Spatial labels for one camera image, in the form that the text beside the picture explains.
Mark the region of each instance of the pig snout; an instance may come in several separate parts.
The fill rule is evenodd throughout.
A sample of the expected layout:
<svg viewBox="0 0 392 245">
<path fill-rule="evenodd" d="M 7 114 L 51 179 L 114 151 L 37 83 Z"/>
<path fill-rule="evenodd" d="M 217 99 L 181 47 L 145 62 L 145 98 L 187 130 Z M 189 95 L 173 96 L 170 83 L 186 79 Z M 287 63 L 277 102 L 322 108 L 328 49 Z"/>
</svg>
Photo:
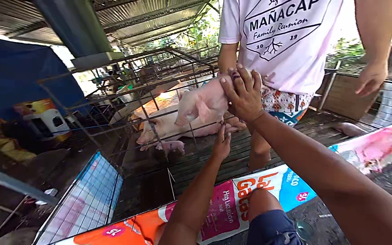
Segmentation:
<svg viewBox="0 0 392 245">
<path fill-rule="evenodd" d="M 136 140 L 139 145 L 146 144 L 155 138 L 154 133 L 143 132 L 140 137 Z"/>
</svg>

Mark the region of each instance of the pig leg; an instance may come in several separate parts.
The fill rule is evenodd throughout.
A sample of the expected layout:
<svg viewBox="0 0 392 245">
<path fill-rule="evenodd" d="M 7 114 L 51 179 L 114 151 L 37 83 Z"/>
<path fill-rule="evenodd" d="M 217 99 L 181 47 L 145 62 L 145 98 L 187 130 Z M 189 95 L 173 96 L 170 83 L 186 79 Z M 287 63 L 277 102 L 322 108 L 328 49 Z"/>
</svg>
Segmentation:
<svg viewBox="0 0 392 245">
<path fill-rule="evenodd" d="M 182 156 L 185 155 L 184 145 L 178 147 L 178 151 L 181 153 Z"/>
</svg>

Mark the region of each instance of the wooden board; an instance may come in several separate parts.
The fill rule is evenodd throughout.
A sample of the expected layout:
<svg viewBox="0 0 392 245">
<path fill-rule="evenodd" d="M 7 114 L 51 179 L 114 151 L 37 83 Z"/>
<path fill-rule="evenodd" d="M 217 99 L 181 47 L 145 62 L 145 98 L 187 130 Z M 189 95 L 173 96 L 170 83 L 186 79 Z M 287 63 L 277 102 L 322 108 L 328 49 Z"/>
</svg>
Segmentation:
<svg viewBox="0 0 392 245">
<path fill-rule="evenodd" d="M 358 77 L 337 74 L 323 109 L 359 120 L 376 100 L 378 91 L 360 97 L 355 93 L 358 83 Z"/>
</svg>

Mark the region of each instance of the patterned shorts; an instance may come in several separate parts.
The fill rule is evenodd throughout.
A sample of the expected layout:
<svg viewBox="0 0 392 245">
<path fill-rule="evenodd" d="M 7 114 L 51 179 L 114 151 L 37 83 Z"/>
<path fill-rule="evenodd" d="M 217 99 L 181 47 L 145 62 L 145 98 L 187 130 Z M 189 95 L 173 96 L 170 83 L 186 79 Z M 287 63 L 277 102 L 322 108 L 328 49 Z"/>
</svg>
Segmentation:
<svg viewBox="0 0 392 245">
<path fill-rule="evenodd" d="M 261 95 L 261 103 L 266 112 L 286 125 L 294 126 L 305 114 L 314 93 L 298 95 L 269 88 L 262 90 Z"/>
</svg>

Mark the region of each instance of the leg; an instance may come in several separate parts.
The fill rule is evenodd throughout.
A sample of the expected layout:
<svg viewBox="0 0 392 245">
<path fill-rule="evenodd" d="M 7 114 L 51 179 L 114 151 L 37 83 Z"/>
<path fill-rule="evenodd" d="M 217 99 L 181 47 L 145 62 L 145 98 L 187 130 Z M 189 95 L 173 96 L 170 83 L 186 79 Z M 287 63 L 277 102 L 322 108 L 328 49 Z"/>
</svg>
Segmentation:
<svg viewBox="0 0 392 245">
<path fill-rule="evenodd" d="M 301 245 L 293 221 L 270 192 L 256 189 L 249 200 L 247 244 Z"/>
<path fill-rule="evenodd" d="M 253 190 L 250 195 L 249 210 L 247 212 L 249 222 L 252 222 L 256 216 L 271 210 L 284 211 L 278 199 L 270 192 L 264 189 Z"/>
<path fill-rule="evenodd" d="M 250 139 L 249 171 L 254 171 L 265 167 L 271 157 L 271 146 L 252 126 L 248 125 L 249 132 L 252 134 Z"/>
</svg>

